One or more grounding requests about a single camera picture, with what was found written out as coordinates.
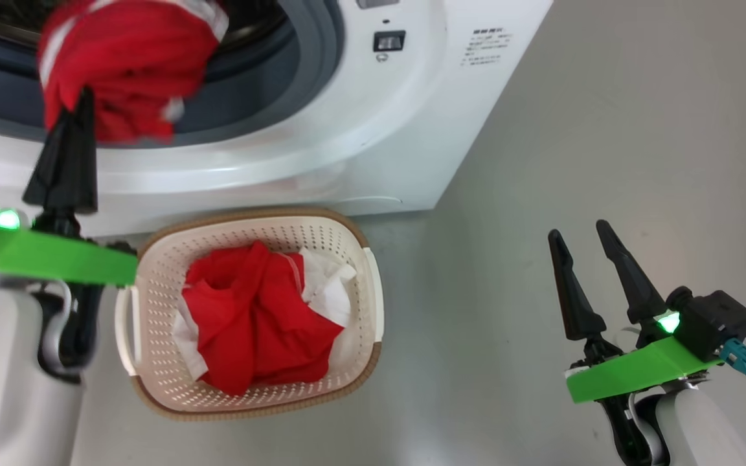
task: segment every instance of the basket handle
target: basket handle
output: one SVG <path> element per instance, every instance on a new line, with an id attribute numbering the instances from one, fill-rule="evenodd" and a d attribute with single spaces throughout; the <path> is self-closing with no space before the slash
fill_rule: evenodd
<path id="1" fill-rule="evenodd" d="M 364 248 L 367 256 L 367 265 L 370 267 L 370 277 L 373 278 L 373 294 L 376 303 L 376 342 L 381 342 L 385 336 L 385 293 L 381 288 L 381 274 L 379 274 L 379 263 L 370 248 Z"/>
<path id="2" fill-rule="evenodd" d="M 133 354 L 132 346 L 128 342 L 128 293 L 131 293 L 131 322 L 132 322 L 132 333 L 134 339 Z M 128 372 L 130 377 L 134 377 L 137 374 L 137 363 L 140 362 L 141 349 L 140 349 L 140 295 L 137 292 L 136 286 L 129 286 L 128 288 L 121 288 L 117 292 L 117 303 L 115 305 L 115 339 L 117 340 L 117 352 L 119 353 L 119 360 L 122 363 L 122 367 L 125 368 L 125 372 Z"/>

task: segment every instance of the red cloth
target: red cloth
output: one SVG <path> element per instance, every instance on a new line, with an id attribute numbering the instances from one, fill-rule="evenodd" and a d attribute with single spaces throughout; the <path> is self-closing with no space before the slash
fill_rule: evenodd
<path id="1" fill-rule="evenodd" d="M 81 89 L 89 86 L 95 95 L 98 141 L 169 139 L 174 131 L 163 118 L 164 109 L 172 98 L 198 91 L 218 45 L 215 32 L 210 23 L 174 3 L 115 0 L 91 11 L 95 3 L 64 3 L 42 29 L 45 126 L 53 127 L 63 105 L 74 109 Z M 219 22 L 227 21 L 215 7 L 223 15 Z M 68 21 L 72 29 L 60 33 Z M 49 46 L 55 34 L 64 38 L 58 53 Z"/>
<path id="2" fill-rule="evenodd" d="M 300 254 L 273 254 L 260 241 L 196 260 L 183 298 L 209 368 L 201 380 L 243 395 L 251 384 L 324 377 L 332 342 L 343 328 L 303 302 L 303 280 Z"/>

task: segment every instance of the laundry basket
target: laundry basket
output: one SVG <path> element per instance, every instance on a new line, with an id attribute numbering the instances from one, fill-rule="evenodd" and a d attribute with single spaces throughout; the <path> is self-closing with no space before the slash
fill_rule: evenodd
<path id="1" fill-rule="evenodd" d="M 322 380 L 255 386 L 243 396 L 229 396 L 192 380 L 172 340 L 172 324 L 192 262 L 212 250 L 246 247 L 256 239 L 273 251 L 307 247 L 352 265 L 356 277 L 348 292 L 354 324 L 335 340 Z M 117 297 L 115 331 L 122 365 L 137 395 L 157 413 L 179 421 L 212 421 L 298 410 L 353 392 L 376 367 L 385 327 L 381 278 L 367 240 L 344 216 L 319 209 L 220 216 L 158 232 L 139 254 L 134 286 Z"/>

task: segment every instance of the washing machine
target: washing machine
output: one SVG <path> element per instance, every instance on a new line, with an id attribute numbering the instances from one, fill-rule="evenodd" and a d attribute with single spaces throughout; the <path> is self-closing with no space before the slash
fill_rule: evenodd
<path id="1" fill-rule="evenodd" d="M 36 42 L 56 3 L 0 0 L 0 205 L 29 214 L 45 136 Z M 85 235 L 253 206 L 433 208 L 551 0 L 223 3 L 230 30 L 174 141 L 98 149 Z"/>

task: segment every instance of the green bracket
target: green bracket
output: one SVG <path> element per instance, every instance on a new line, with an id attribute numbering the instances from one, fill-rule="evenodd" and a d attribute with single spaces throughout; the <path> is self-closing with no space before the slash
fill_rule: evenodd
<path id="1" fill-rule="evenodd" d="M 675 337 L 664 338 L 566 379 L 574 403 L 639 392 L 719 364 L 702 362 Z"/>
<path id="2" fill-rule="evenodd" d="M 41 280 L 128 286 L 137 274 L 137 257 L 77 239 L 0 228 L 0 272 Z"/>

